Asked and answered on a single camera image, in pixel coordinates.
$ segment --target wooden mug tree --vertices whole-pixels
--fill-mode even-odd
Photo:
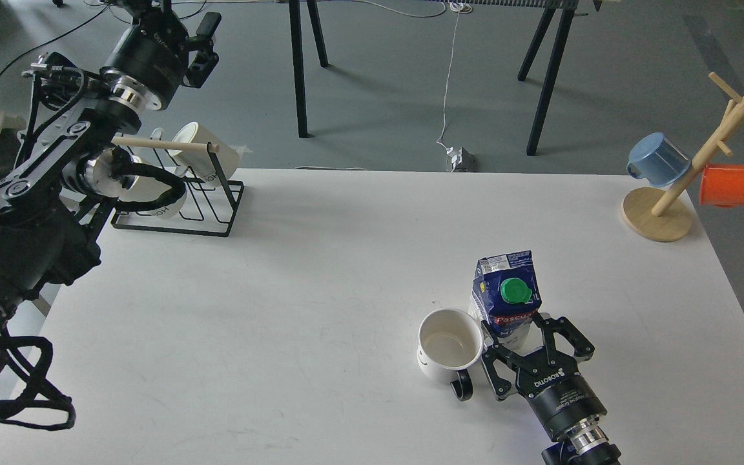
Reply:
[[[740,96],[716,73],[708,74],[708,77],[731,99],[725,109],[723,121],[696,153],[690,170],[670,185],[667,191],[652,187],[634,189],[622,202],[625,222],[652,241],[673,242],[690,231],[692,214],[679,200],[679,195],[682,195],[717,153],[721,151],[727,156],[733,155],[726,142],[744,123],[744,95]]]

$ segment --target gray floor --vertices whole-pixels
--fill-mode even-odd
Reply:
[[[98,11],[68,3],[62,9],[50,0],[0,3],[0,68]],[[439,3],[381,3],[418,15],[442,10]],[[197,7],[175,9],[186,14]],[[184,123],[200,121],[230,144],[254,150],[244,167],[444,170],[444,149],[435,141],[457,20],[444,141],[474,153],[478,171],[625,174],[632,145],[656,130],[693,155],[726,103],[708,71],[715,68],[744,92],[744,1],[631,0],[606,3],[598,13],[582,2],[579,12],[590,15],[573,22],[539,156],[527,157],[552,32],[528,82],[517,82],[515,74],[541,10],[476,5],[460,18],[446,12],[417,19],[369,4],[328,2],[319,3],[333,64],[327,70],[318,66],[304,24],[314,137],[299,139],[287,5],[215,3],[207,9],[223,15],[216,35],[220,65],[204,88],[181,88],[167,111],[144,115],[141,134],[162,126],[173,135]],[[200,17],[186,20],[189,29]],[[106,13],[46,49],[97,70],[124,28]],[[29,86],[19,70],[28,62],[19,61],[0,81],[1,109],[26,112]],[[729,145],[734,160],[720,156],[718,162],[744,163],[744,127]],[[697,198],[698,183],[688,193]],[[496,200],[496,209],[501,205]],[[744,208],[697,211],[744,310]]]

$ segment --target orange mug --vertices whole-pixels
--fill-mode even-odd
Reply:
[[[744,205],[744,165],[707,165],[702,170],[699,203],[723,208]]]

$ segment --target blue mug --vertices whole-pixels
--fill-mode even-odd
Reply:
[[[634,145],[628,157],[628,174],[647,178],[653,187],[664,187],[690,170],[690,160],[661,132],[654,132]]]

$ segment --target white cup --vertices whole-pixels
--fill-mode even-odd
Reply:
[[[136,156],[134,157],[134,161],[136,163],[144,163],[141,158]],[[134,183],[130,186],[130,188],[120,194],[119,200],[123,200],[125,202],[150,202],[151,200],[157,200],[157,197],[160,197],[160,195],[162,195],[162,193],[167,191],[170,187],[171,186],[159,182],[154,178],[136,176],[136,180],[134,180]],[[164,220],[165,218],[173,217],[175,214],[177,214],[177,212],[180,211],[180,209],[183,208],[185,198],[189,194],[188,189],[190,189],[189,186],[186,186],[185,193],[176,202],[164,207],[160,207],[159,209],[150,210],[144,213],[156,218],[161,218],[162,220]]]
[[[232,174],[237,170],[240,165],[240,153],[234,150],[228,145],[224,144],[214,134],[210,133],[209,130],[201,126],[200,123],[195,121],[194,123],[186,124],[177,135],[174,136],[174,142],[191,142],[208,144],[209,142],[215,145],[219,145],[220,149],[216,153],[218,160],[220,161],[220,167],[222,172],[225,174],[225,179],[231,177]],[[194,174],[208,185],[219,186],[222,185],[218,179],[218,173],[214,168],[214,164],[204,151],[189,151],[189,150],[168,150],[169,155],[174,158],[181,165],[191,167]]]
[[[458,400],[472,397],[467,368],[484,351],[481,325],[466,312],[440,309],[426,315],[418,331],[417,360],[421,371],[435,382],[450,383]]]

